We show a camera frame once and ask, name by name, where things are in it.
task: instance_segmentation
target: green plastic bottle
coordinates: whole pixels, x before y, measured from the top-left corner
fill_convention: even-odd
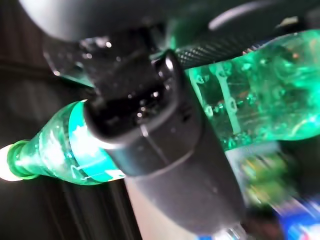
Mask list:
[[[320,134],[320,30],[187,75],[225,150]]]
[[[88,131],[83,110],[84,101],[71,103],[57,112],[30,141],[18,141],[2,148],[0,156],[6,157],[11,173],[18,179],[45,175],[79,185],[124,178]],[[17,180],[13,176],[3,177],[2,172],[1,178]]]

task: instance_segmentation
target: bottle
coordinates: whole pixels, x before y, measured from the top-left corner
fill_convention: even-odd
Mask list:
[[[58,111],[30,141],[2,148],[0,177],[18,180],[45,175],[79,185],[124,178],[88,131],[83,111],[84,101],[71,103]]]
[[[250,205],[259,208],[271,207],[298,196],[294,185],[282,178],[250,183],[246,187],[245,194]]]
[[[268,181],[290,174],[289,158],[281,151],[269,154],[254,154],[239,165],[242,177],[247,182]]]
[[[320,134],[320,30],[187,70],[224,150]]]

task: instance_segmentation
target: blue object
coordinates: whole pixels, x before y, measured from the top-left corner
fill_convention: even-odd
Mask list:
[[[214,240],[211,236],[199,236],[197,240]]]
[[[287,240],[320,240],[320,198],[293,199],[276,209]]]

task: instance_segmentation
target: black fabric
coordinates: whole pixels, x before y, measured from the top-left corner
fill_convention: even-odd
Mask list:
[[[48,70],[0,61],[0,148],[32,138],[55,112],[89,94]],[[0,194],[1,239],[141,239],[122,180],[95,187],[49,177],[0,180]]]

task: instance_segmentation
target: black plastic part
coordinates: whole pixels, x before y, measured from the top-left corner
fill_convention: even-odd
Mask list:
[[[283,19],[304,16],[319,5],[319,0],[20,2],[41,29],[66,41],[148,28],[157,50],[175,50],[185,69],[231,58],[268,39]]]
[[[95,124],[88,101],[85,121],[115,164],[157,208],[188,231],[213,234],[242,219],[242,195],[174,53],[168,51],[159,65],[160,75],[169,77],[163,82],[167,105],[154,116],[126,133],[109,134],[107,127],[102,131]]]
[[[131,177],[166,216],[198,236],[209,236],[241,222],[242,195],[224,152],[206,122],[189,156],[148,176]]]
[[[116,107],[118,112],[128,115],[122,118],[128,121],[132,115],[136,118],[132,119],[130,126],[117,127],[116,120],[105,122],[103,117],[111,116],[109,112],[113,112],[108,106],[97,119],[95,106],[90,100],[85,104],[88,128],[105,143],[103,147],[129,176],[153,173],[191,154],[202,134],[203,111],[174,53],[168,51],[158,64],[162,67],[158,70],[160,75],[168,79],[155,92],[149,92],[154,102],[132,112],[123,102],[123,107],[122,104]],[[138,95],[137,99],[127,102],[133,101],[148,102],[145,95]]]

